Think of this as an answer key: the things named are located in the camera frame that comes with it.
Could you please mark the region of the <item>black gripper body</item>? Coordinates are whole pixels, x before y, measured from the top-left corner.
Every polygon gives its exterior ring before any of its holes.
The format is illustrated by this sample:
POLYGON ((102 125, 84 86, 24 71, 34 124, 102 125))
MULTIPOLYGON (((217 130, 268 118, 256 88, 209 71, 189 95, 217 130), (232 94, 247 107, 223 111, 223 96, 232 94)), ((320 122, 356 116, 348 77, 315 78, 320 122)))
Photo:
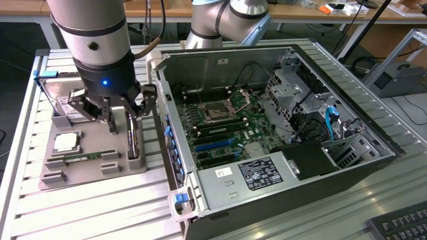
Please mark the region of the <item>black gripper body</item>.
POLYGON ((138 85, 133 61, 132 53, 126 53, 117 62, 106 65, 84 64, 73 58, 86 91, 92 95, 101 97, 125 94, 130 88, 138 85))

